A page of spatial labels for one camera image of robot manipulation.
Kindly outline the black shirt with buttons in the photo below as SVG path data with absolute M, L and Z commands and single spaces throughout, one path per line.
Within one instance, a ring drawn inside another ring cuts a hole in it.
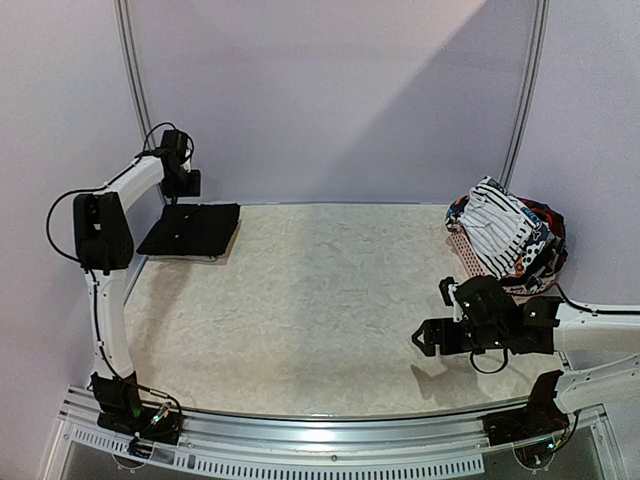
M 137 253 L 147 256 L 222 256 L 239 224 L 240 210 L 237 203 L 165 205 L 159 220 L 137 248 Z

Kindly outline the grey tank top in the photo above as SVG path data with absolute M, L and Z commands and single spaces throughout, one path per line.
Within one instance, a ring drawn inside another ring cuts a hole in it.
M 150 261 L 187 261 L 204 264 L 226 264 L 230 255 L 220 256 L 199 256 L 199 255 L 149 255 Z

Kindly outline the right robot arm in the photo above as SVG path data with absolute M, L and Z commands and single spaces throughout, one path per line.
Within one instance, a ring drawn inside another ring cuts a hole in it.
M 577 304 L 538 296 L 522 305 L 484 300 L 474 294 L 452 302 L 454 316 L 427 319 L 411 335 L 427 357 L 500 350 L 513 355 L 594 351 L 625 358 L 588 369 L 560 372 L 551 393 L 523 407 L 517 427 L 537 436 L 552 424 L 556 409 L 568 414 L 616 400 L 639 398 L 639 309 Z

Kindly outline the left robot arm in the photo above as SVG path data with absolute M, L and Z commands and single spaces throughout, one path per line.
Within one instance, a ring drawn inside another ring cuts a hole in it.
M 128 351 L 124 302 L 134 239 L 126 213 L 157 184 L 169 184 L 173 195 L 182 192 L 193 173 L 193 153 L 192 147 L 184 153 L 175 147 L 142 151 L 103 186 L 82 189 L 73 199 L 76 259 L 91 302 L 92 373 L 127 392 L 143 391 L 175 406 L 179 402 L 171 395 L 138 383 Z

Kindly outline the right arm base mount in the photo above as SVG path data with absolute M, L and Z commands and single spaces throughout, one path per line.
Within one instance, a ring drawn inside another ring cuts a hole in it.
M 581 409 L 575 410 L 573 426 L 569 416 L 557 408 L 521 407 L 481 417 L 483 432 L 491 446 L 517 443 L 525 440 L 547 441 L 546 449 L 555 451 L 573 436 Z

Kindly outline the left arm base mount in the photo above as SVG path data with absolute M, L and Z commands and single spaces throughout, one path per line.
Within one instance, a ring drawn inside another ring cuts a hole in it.
M 139 392 L 151 390 L 138 384 L 135 372 L 123 379 L 108 379 L 95 372 L 91 388 L 100 407 L 99 427 L 143 440 L 178 444 L 184 421 L 181 408 L 176 404 L 176 411 L 171 407 L 162 411 L 162 407 L 144 406 Z

